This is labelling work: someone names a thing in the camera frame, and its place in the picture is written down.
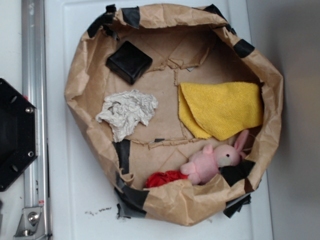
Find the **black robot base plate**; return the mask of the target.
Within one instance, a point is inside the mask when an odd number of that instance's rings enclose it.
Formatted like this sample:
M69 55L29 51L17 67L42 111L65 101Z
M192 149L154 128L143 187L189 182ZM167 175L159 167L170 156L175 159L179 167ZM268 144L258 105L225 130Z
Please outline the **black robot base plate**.
M37 109L0 80L0 191L6 191L37 157Z

